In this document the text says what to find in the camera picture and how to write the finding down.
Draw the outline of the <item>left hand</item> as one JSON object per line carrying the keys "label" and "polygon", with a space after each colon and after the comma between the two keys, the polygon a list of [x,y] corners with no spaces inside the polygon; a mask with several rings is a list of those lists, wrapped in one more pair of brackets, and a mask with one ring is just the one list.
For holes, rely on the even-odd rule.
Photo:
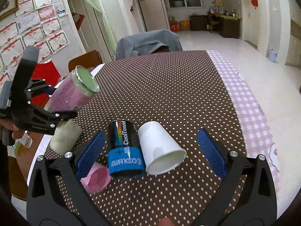
{"label": "left hand", "polygon": [[19,129],[12,120],[1,119],[1,144],[13,146],[15,140],[21,139],[25,131]]}

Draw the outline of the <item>right hand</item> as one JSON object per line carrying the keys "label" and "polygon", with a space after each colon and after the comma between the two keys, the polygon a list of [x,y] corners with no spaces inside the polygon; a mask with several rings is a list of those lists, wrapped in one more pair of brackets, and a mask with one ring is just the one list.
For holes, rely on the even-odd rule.
{"label": "right hand", "polygon": [[174,223],[171,219],[164,217],[160,219],[158,226],[174,226]]}

